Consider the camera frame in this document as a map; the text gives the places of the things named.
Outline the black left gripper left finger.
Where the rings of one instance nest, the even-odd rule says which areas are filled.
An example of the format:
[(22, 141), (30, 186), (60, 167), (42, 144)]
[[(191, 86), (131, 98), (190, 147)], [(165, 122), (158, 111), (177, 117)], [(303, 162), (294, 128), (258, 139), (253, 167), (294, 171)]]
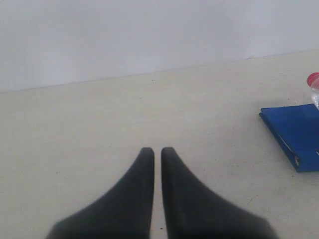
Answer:
[(47, 238), (150, 238), (154, 179), (154, 151), (144, 147), (124, 176), (106, 194), (57, 222)]

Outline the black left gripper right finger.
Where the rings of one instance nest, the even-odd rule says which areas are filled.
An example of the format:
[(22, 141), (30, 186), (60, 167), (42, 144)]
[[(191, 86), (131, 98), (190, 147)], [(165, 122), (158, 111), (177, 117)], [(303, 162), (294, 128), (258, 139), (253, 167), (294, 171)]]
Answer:
[(204, 185), (172, 147), (161, 150), (161, 186), (170, 239), (276, 239), (262, 217), (228, 202)]

